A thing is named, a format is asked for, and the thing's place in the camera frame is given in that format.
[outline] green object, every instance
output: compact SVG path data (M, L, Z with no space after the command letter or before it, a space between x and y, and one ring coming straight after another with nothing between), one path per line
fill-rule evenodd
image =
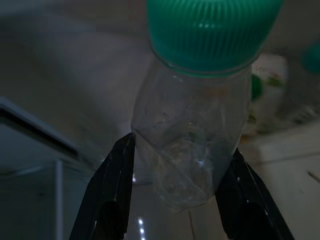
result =
M283 87L284 86L284 83L281 81L280 78L272 77L272 76L270 76L268 78L268 80L266 81L266 84L268 84L269 86L272 86L272 87Z
M262 95L262 82L260 77L253 74L251 78L251 101L254 102Z
M306 51L302 62L309 72L320 74L320 42Z
M257 56L283 0L147 0L150 42L164 62L224 72Z

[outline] green bottle cap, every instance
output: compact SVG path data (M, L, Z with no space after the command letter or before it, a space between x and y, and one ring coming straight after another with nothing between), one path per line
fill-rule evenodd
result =
M262 95L262 81L260 77L252 74L251 78L251 101L254 102Z
M150 43L172 66L226 72L251 63L283 0L147 0Z
M311 46L303 57L304 67L311 73L320 74L320 42Z

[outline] blurred background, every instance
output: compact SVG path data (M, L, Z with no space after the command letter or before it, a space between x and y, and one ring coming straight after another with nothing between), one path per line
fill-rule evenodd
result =
M239 145L296 240L320 239L320 74L301 60L320 41L319 9L284 1L263 52L281 56L285 84L274 117ZM90 178L131 132L154 61L147 29L145 0L1 1L0 104L10 116L0 125L0 239L69 238ZM173 214L139 156L134 176L126 239L227 239L214 198Z

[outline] plastic bottle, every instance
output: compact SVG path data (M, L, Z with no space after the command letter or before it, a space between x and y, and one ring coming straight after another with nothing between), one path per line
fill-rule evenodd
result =
M148 0L157 60L131 128L155 191L173 210L206 203L237 147L258 56L281 0Z

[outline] clear plastic bottle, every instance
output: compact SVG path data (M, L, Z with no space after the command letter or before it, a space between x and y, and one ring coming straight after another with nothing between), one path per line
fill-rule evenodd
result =
M136 99L131 129L155 191L173 211L206 203L237 147L251 63L282 4L258 2L147 0L158 60Z
M217 190L248 116L251 68L192 76L156 61L135 103L131 128L156 192L174 210Z

